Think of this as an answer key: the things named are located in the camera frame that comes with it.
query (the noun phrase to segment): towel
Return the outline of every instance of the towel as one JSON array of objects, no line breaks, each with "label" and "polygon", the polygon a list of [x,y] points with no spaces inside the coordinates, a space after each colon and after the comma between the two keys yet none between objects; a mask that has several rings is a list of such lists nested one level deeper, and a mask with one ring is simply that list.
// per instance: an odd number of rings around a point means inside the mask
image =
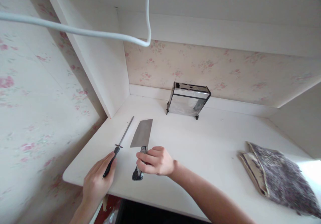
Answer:
[{"label": "towel", "polygon": [[299,215],[321,219],[318,201],[298,165],[277,150],[247,144],[250,152],[242,152],[239,157],[258,191]]}]

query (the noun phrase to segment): hand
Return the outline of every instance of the hand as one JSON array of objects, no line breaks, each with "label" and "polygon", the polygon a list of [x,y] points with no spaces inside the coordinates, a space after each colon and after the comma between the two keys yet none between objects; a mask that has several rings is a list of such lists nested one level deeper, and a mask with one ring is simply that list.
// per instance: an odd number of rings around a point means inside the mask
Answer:
[{"label": "hand", "polygon": [[162,146],[150,149],[147,154],[138,152],[136,154],[138,168],[147,174],[168,176],[174,171],[174,160]]},{"label": "hand", "polygon": [[107,194],[114,180],[114,173],[117,165],[116,158],[111,164],[108,175],[103,178],[103,174],[114,155],[114,152],[110,152],[105,158],[98,161],[88,172],[84,179],[83,201],[99,204]]}]

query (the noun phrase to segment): white countertop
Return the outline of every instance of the white countertop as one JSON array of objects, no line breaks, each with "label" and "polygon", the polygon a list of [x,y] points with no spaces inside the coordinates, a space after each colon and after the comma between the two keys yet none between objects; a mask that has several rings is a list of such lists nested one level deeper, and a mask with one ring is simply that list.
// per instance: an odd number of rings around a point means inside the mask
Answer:
[{"label": "white countertop", "polygon": [[130,95],[112,119],[107,119],[63,175],[67,182],[80,185],[95,162],[115,148],[134,115],[119,151],[118,166],[109,194],[206,220],[193,199],[167,177],[144,175],[133,181],[135,154],[129,148],[138,123],[153,118],[149,146],[164,146],[171,156],[232,198],[260,224],[311,224],[319,219],[298,216],[295,211],[261,196],[237,157],[245,141],[281,151],[296,162],[321,201],[321,161],[315,161],[279,131],[268,119],[234,112],[203,108],[196,120],[168,113],[165,100]]}]

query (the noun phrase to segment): fingers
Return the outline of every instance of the fingers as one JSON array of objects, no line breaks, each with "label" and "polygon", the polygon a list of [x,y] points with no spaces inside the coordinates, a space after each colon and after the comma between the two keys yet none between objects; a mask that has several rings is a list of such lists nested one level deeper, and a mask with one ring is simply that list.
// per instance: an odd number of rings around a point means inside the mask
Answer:
[{"label": "fingers", "polygon": [[138,159],[141,159],[144,162],[148,162],[148,163],[151,163],[151,164],[156,164],[157,163],[157,158],[154,157],[154,156],[147,155],[147,154],[144,154],[144,153],[141,153],[141,152],[138,152],[136,154],[136,156],[137,156]]},{"label": "fingers", "polygon": [[99,169],[97,170],[97,174],[98,175],[103,175],[107,169],[107,166],[109,164],[109,162],[111,161],[111,159],[115,156],[115,153],[111,153],[105,160],[104,162],[101,164],[101,166],[99,167]]},{"label": "fingers", "polygon": [[114,174],[117,166],[117,158],[115,158],[111,164],[110,171],[108,175],[106,176],[106,179],[113,180],[114,179]]},{"label": "fingers", "polygon": [[154,149],[154,150],[164,150],[164,147],[162,147],[162,146],[154,146],[152,149]]},{"label": "fingers", "polygon": [[108,155],[106,155],[104,158],[102,158],[101,160],[97,161],[97,163],[92,167],[92,169],[89,171],[90,173],[96,173],[97,170],[99,169],[99,167],[101,166],[101,164],[113,153],[110,152]]},{"label": "fingers", "polygon": [[145,163],[142,162],[142,160],[138,159],[136,161],[136,164],[138,166],[138,168],[147,174],[156,174],[156,169],[155,167],[153,167],[152,165],[146,165]]},{"label": "fingers", "polygon": [[150,149],[149,151],[147,151],[147,154],[155,156],[155,157],[159,157],[159,156],[161,156],[162,153],[158,150]]}]

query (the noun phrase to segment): sharpening steel handle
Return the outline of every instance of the sharpening steel handle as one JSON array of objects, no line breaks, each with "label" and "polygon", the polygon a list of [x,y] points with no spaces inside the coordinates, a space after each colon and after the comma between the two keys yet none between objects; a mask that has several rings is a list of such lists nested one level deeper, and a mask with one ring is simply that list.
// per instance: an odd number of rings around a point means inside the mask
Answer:
[{"label": "sharpening steel handle", "polygon": [[119,146],[116,146],[116,148],[115,148],[115,150],[114,150],[115,155],[114,155],[114,157],[111,159],[111,161],[109,162],[109,164],[108,164],[108,166],[107,166],[107,169],[106,169],[106,171],[105,171],[105,173],[104,173],[104,175],[103,175],[103,178],[105,178],[105,177],[108,175],[108,173],[109,173],[109,171],[110,171],[111,164],[113,163],[114,159],[116,158],[116,155],[117,155],[117,153],[119,152],[119,150],[120,150],[120,147],[119,147]]},{"label": "sharpening steel handle", "polygon": [[[143,146],[142,148],[140,148],[140,151],[144,154],[147,154],[147,146]],[[141,181],[144,178],[144,173],[141,172],[141,170],[138,168],[138,166],[136,166],[136,169],[133,173],[133,181]]]}]

